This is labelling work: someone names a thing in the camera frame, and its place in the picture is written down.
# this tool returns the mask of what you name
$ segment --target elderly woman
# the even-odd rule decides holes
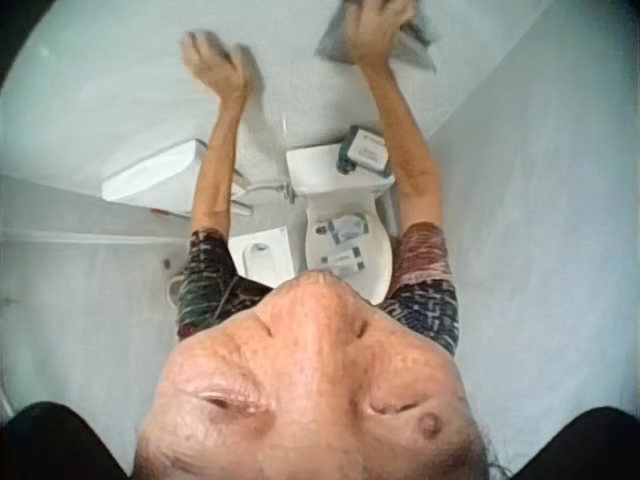
[[[271,291],[227,248],[236,138],[251,94],[241,50],[188,33],[184,62],[220,98],[196,190],[179,337],[142,430],[134,477],[484,478],[487,461],[453,360],[455,288],[440,178],[389,68],[414,0],[347,4],[398,183],[403,237],[387,300],[307,272]]]

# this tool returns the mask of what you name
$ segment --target forearm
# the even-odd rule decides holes
[[[220,115],[200,168],[193,202],[193,231],[215,228],[229,238],[231,189],[242,106],[221,104]]]
[[[362,69],[380,114],[393,168],[403,226],[419,221],[440,225],[441,186],[438,164],[387,65]]]

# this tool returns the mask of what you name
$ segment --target white wall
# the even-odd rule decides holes
[[[638,405],[638,32],[552,5],[433,135],[477,418],[518,469],[574,416]]]
[[[188,221],[3,176],[0,216],[0,384],[16,410],[75,409],[128,467],[175,344]]]
[[[0,229],[9,240],[152,243],[189,238],[187,219],[0,176]]]
[[[252,181],[282,178],[286,148],[376,119],[359,73],[314,55],[339,1],[59,0],[0,96],[5,173],[97,195],[153,153],[208,140],[217,102],[189,78],[179,49],[185,30],[207,28],[249,45],[266,79],[242,127],[238,168]],[[424,2],[440,33],[438,74],[398,74],[431,132],[551,0]]]

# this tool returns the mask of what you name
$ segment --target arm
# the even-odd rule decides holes
[[[227,54],[212,34],[188,33],[182,49],[187,68],[220,97],[220,114],[196,186],[191,228],[215,229],[228,239],[238,127],[251,84],[240,50]]]
[[[415,0],[363,0],[347,8],[347,43],[380,113],[400,201],[403,231],[420,222],[442,225],[440,174],[388,58],[400,27],[415,15]]]

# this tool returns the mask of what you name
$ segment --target toilet seat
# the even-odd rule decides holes
[[[355,213],[365,215],[369,224],[368,234],[336,245],[331,235],[316,232],[318,224]],[[325,210],[323,213],[319,213],[313,208],[313,205],[309,205],[307,219],[305,255],[309,270],[325,269],[326,266],[322,263],[322,257],[333,256],[358,247],[365,268],[361,272],[347,276],[342,280],[373,305],[381,303],[386,298],[391,285],[393,258],[391,241],[378,213],[375,211],[373,195],[370,202],[343,205],[339,209]]]

